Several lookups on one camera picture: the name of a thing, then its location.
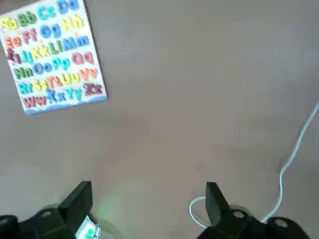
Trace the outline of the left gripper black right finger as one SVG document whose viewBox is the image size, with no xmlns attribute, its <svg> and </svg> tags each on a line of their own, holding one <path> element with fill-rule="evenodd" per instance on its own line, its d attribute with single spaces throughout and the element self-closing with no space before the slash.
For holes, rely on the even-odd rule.
<svg viewBox="0 0 319 239">
<path fill-rule="evenodd" d="M 262 223 L 243 210 L 232 209 L 215 182 L 206 183 L 205 207 L 211 222 L 197 239 L 309 239 L 296 222 L 272 217 Z"/>
</svg>

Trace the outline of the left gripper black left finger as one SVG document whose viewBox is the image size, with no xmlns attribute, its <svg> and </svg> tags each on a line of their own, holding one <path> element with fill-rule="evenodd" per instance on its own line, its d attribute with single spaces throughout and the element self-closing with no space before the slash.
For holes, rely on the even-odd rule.
<svg viewBox="0 0 319 239">
<path fill-rule="evenodd" d="M 2 239 L 74 239 L 93 207 L 92 183 L 82 181 L 57 207 L 40 210 L 19 221 L 15 215 L 1 215 Z"/>
</svg>

